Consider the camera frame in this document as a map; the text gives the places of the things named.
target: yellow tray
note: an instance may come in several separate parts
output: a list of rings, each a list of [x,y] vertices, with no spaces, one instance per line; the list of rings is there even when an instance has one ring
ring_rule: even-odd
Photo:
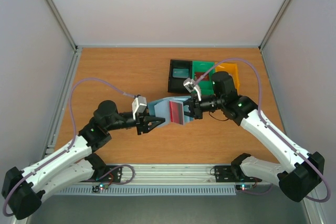
[[[229,75],[232,76],[233,82],[235,84],[235,87],[237,89],[237,92],[239,93],[239,87],[240,87],[240,82],[239,82],[239,76],[238,76],[238,65],[235,63],[222,63],[218,65],[215,68],[216,72],[219,71],[226,71],[229,73]]]

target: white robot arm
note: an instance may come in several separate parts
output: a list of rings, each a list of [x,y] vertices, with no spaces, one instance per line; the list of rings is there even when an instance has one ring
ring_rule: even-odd
[[[74,141],[71,140],[36,164],[22,170],[17,167],[8,170],[2,188],[5,207],[8,204],[16,218],[21,220],[34,213],[42,202],[57,191],[108,174],[108,167],[94,152],[111,140],[109,131],[136,127],[140,135],[165,121],[165,118],[149,115],[143,97],[136,97],[132,108],[131,112],[118,113],[113,101],[103,101]]]
[[[188,90],[195,82],[186,81]],[[300,202],[320,182],[321,177],[311,167],[323,174],[324,158],[318,152],[310,154],[270,122],[258,105],[249,97],[237,94],[232,77],[227,72],[212,75],[214,95],[202,96],[192,94],[185,102],[189,112],[185,115],[202,119],[204,112],[221,110],[223,114],[237,125],[255,136],[268,148],[280,164],[258,160],[250,154],[243,153],[231,163],[232,173],[237,179],[255,177],[280,187],[282,192],[293,201]]]

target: mounting plate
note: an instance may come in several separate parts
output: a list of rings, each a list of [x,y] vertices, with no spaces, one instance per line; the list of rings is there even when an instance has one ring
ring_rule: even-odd
[[[104,171],[104,174],[107,173],[109,170],[117,167],[117,165],[107,165]],[[113,175],[113,182],[119,183],[121,181],[121,176],[122,176],[122,168],[115,169],[114,171],[111,172]],[[98,180],[97,182],[110,182],[111,181],[111,176],[107,175],[106,177]]]
[[[216,165],[213,167],[214,175],[216,178],[216,182],[218,183],[251,183],[255,182],[256,179],[253,177],[245,177],[242,180],[239,180],[235,177],[235,175],[231,172],[231,165]]]

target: metal bracket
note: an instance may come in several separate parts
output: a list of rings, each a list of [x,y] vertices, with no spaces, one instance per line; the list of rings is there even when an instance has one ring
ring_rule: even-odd
[[[105,168],[104,174],[107,173],[109,170],[112,170],[115,167],[117,167],[117,165],[107,165]],[[113,170],[111,174],[113,175],[113,182],[119,183],[121,181],[122,168],[120,167],[119,169]],[[111,176],[109,175],[99,180],[99,182],[110,182],[110,181],[111,181]]]
[[[217,183],[252,183],[255,182],[256,179],[253,177],[245,177],[242,180],[236,178],[236,176],[231,172],[230,165],[216,165],[213,168],[214,176],[216,178]]]
[[[195,80],[191,78],[185,79],[183,82],[183,86],[189,91],[189,93],[196,91],[198,100],[202,100],[202,93],[201,88],[198,86],[198,84],[195,84]]]
[[[47,157],[48,155],[52,154],[54,151],[55,151],[55,145],[54,144],[47,145],[44,158]]]

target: wooden table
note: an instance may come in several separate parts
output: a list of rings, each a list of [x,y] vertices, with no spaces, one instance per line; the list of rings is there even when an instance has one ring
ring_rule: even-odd
[[[257,48],[84,48],[75,82],[96,77],[127,93],[141,94],[147,101],[174,94],[167,92],[170,59],[220,61],[240,57],[259,71],[263,88],[262,109],[280,127],[281,123],[261,54]],[[257,80],[249,66],[238,62],[240,94],[258,99]],[[88,81],[73,95],[77,130],[86,125],[103,100],[113,100],[118,111],[131,111],[132,99],[120,95],[102,83]],[[219,111],[214,114],[225,118]],[[185,126],[169,124],[148,134],[136,129],[110,132],[112,140],[97,154],[106,163],[230,163],[245,152],[276,162],[273,155],[250,133],[234,122],[220,122],[204,115]],[[60,148],[72,138],[67,109],[57,140]]]

